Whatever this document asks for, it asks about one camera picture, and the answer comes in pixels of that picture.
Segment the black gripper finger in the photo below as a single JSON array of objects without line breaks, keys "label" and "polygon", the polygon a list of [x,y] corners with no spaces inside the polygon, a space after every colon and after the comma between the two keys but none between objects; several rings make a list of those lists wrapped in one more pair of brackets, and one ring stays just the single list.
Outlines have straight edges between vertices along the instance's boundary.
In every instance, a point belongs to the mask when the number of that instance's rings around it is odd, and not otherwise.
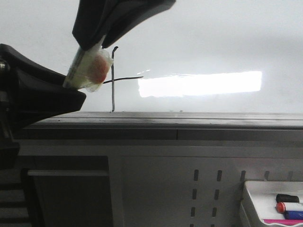
[{"label": "black gripper finger", "polygon": [[83,50],[99,43],[112,24],[131,11],[131,0],[81,0],[72,34]]},{"label": "black gripper finger", "polygon": [[141,22],[170,9],[174,0],[120,0],[102,26],[108,48]]},{"label": "black gripper finger", "polygon": [[81,109],[86,95],[63,87],[65,76],[43,67],[9,45],[0,45],[8,67],[0,74],[0,89],[8,95],[8,122],[18,131],[43,119]]}]

